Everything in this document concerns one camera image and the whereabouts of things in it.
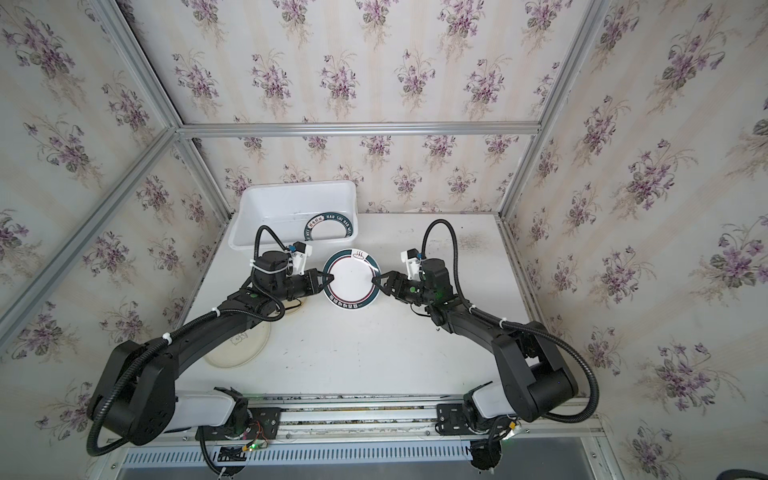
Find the green red rimmed plate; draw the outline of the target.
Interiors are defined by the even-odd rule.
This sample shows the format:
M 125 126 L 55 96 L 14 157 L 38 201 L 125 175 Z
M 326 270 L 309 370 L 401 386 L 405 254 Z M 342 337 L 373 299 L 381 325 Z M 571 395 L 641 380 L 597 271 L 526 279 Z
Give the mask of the green red rimmed plate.
M 334 279 L 324 288 L 326 298 L 343 310 L 360 310 L 368 307 L 378 296 L 379 288 L 373 278 L 381 271 L 369 253 L 349 248 L 331 255 L 324 265 L 324 272 Z

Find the green rim lettered plate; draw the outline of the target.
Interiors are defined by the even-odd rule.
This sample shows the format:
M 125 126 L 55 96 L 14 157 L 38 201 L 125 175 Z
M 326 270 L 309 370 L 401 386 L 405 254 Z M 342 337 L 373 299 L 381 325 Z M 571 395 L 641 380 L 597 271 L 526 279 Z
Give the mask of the green rim lettered plate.
M 303 229 L 305 241 L 338 240 L 354 235 L 353 221 L 343 213 L 323 212 L 311 217 Z

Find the large cream plate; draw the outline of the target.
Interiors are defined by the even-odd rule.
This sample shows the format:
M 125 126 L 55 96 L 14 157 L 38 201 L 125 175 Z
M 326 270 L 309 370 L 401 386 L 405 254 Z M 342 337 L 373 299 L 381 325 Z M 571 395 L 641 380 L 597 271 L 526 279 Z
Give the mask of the large cream plate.
M 205 361 L 215 368 L 230 369 L 247 364 L 266 347 L 271 334 L 267 323 L 239 333 L 225 341 L 204 356 Z

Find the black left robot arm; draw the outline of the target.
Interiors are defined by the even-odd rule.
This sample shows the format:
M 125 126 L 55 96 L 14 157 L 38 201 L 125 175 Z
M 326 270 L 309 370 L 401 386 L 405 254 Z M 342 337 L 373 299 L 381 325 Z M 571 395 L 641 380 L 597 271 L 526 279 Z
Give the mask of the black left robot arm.
M 180 393 L 176 381 L 232 337 L 282 319 L 286 302 L 317 295 L 333 282 L 330 273 L 299 269 L 299 256 L 268 251 L 252 260 L 249 277 L 211 311 L 145 343 L 116 346 L 87 408 L 87 453 L 106 455 L 127 443 L 145 445 L 163 433 L 198 427 L 241 435 L 249 414 L 239 391 Z

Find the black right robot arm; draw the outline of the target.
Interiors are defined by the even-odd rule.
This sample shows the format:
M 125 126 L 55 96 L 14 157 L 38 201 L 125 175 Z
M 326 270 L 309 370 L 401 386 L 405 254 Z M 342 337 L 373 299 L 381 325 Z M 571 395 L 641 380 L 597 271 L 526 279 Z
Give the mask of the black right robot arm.
M 579 392 L 563 358 L 564 353 L 578 353 L 538 322 L 519 324 L 481 311 L 463 295 L 460 283 L 451 280 L 443 260 L 409 260 L 405 273 L 380 274 L 372 284 L 404 304 L 422 307 L 438 328 L 471 340 L 493 356 L 499 381 L 463 396 L 461 411 L 469 429 L 489 433 L 492 423 L 502 419 L 573 424 L 594 414 L 593 398 L 578 413 L 555 412 Z

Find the white plastic bin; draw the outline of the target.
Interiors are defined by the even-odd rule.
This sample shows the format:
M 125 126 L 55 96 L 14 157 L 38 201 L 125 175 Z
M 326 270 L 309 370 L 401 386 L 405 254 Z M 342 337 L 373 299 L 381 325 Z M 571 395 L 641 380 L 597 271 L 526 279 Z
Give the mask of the white plastic bin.
M 351 238 L 305 241 L 307 221 L 323 212 L 339 212 L 354 225 Z M 270 227 L 285 245 L 297 241 L 313 247 L 313 255 L 322 257 L 351 247 L 359 235 L 357 187 L 351 181 L 284 183 L 247 188 L 229 227 L 227 244 L 233 251 L 251 253 L 260 226 Z

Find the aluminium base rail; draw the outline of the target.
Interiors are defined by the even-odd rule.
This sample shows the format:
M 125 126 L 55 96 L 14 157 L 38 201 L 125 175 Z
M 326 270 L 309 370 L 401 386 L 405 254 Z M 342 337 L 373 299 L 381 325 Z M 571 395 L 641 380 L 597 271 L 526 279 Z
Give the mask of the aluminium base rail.
M 211 443 L 474 440 L 489 420 L 468 414 L 459 395 L 242 395 L 221 391 L 177 393 L 172 413 L 152 414 L 136 432 L 136 447 Z

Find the aluminium frame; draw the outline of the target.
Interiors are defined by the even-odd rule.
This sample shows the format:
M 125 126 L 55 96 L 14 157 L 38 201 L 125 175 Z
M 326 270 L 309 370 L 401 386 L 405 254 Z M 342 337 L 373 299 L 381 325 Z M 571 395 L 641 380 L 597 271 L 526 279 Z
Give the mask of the aluminium frame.
M 393 137 L 416 137 L 427 134 L 456 134 L 478 136 L 481 134 L 521 134 L 541 136 L 545 128 L 553 125 L 553 115 L 561 106 L 562 95 L 569 75 L 576 70 L 581 49 L 588 46 L 596 32 L 599 15 L 605 13 L 608 2 L 590 1 L 579 20 L 571 44 L 563 58 L 563 70 L 556 79 L 540 117 L 531 121 L 416 121 L 416 122 L 319 122 L 319 123 L 210 123 L 185 122 L 160 81 L 156 67 L 141 46 L 127 17 L 115 1 L 92 1 L 89 7 L 96 18 L 100 37 L 110 45 L 115 58 L 124 65 L 128 75 L 140 91 L 146 110 L 158 122 L 158 130 L 150 140 L 124 165 L 117 177 L 106 182 L 99 190 L 96 202 L 89 210 L 73 216 L 60 209 L 55 197 L 44 191 L 34 196 L 40 208 L 51 208 L 58 219 L 65 223 L 64 235 L 53 241 L 52 250 L 32 263 L 25 273 L 25 281 L 12 294 L 1 310 L 1 342 L 14 340 L 24 328 L 27 318 L 59 285 L 76 263 L 79 255 L 100 234 L 127 202 L 130 191 L 158 164 L 171 149 L 177 149 L 191 179 L 209 202 L 219 221 L 230 219 L 231 213 L 223 193 L 215 184 L 212 170 L 199 153 L 194 141 L 197 138 L 223 139 L 240 136 L 265 136 L 268 138 L 293 138 L 301 136 L 353 137 L 373 134 Z

